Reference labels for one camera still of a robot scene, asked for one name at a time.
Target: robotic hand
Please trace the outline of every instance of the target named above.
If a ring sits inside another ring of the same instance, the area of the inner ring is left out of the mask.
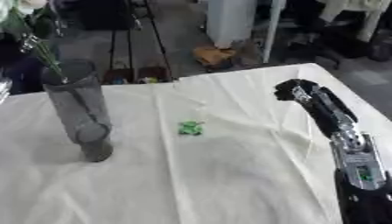
[[[355,114],[330,89],[308,80],[280,83],[275,95],[301,104],[331,140],[343,223],[392,223],[391,177],[382,168],[373,138],[359,131]]]

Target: green object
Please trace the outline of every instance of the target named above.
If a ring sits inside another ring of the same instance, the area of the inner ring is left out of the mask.
[[[191,136],[199,136],[203,134],[203,122],[195,122],[195,121],[188,121],[188,122],[181,122],[179,124],[179,131],[180,135],[191,135]]]
[[[359,166],[357,170],[361,180],[373,181],[372,173],[367,166]]]

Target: tripod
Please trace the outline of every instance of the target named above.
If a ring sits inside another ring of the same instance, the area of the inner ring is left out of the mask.
[[[130,41],[130,32],[131,32],[131,27],[134,26],[138,29],[142,29],[141,27],[141,23],[137,18],[136,12],[135,12],[135,8],[145,8],[147,10],[147,15],[146,17],[150,20],[152,29],[154,31],[155,37],[157,39],[157,43],[159,46],[159,49],[162,53],[162,56],[164,58],[164,63],[166,65],[166,69],[167,69],[167,80],[168,81],[173,81],[173,77],[172,77],[172,69],[169,63],[169,60],[167,59],[167,55],[166,55],[166,49],[165,46],[162,42],[162,39],[159,35],[159,31],[157,28],[157,24],[155,23],[155,19],[154,19],[154,15],[151,11],[151,7],[148,3],[147,0],[143,0],[143,3],[133,3],[132,0],[122,0],[123,6],[125,6],[125,13],[124,13],[124,19],[126,21],[126,25],[127,25],[127,44],[128,44],[128,59],[129,59],[129,74],[130,77],[134,77],[135,74],[135,69],[133,67],[133,55],[132,55],[132,43]],[[117,0],[114,10],[119,11],[119,9],[121,8],[121,1]],[[114,53],[116,50],[116,34],[117,34],[117,29],[115,28],[115,26],[113,26],[113,30],[112,30],[112,35],[111,35],[111,47],[110,47],[110,62],[109,62],[109,69],[113,70],[113,62],[114,62]]]

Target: flower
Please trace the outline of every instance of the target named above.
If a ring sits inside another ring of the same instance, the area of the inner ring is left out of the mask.
[[[44,7],[46,4],[47,0],[19,0],[17,9],[25,15],[30,15],[35,10]]]
[[[0,0],[0,23],[8,17],[8,12],[12,8],[12,3],[12,0]]]

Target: white tablecloth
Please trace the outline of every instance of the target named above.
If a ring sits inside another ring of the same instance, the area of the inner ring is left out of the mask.
[[[293,78],[334,91],[392,170],[391,122],[313,64],[105,87],[115,153],[99,164],[81,161],[46,94],[28,94],[0,107],[0,223],[340,223],[328,140],[273,95]],[[179,136],[187,120],[204,134]]]

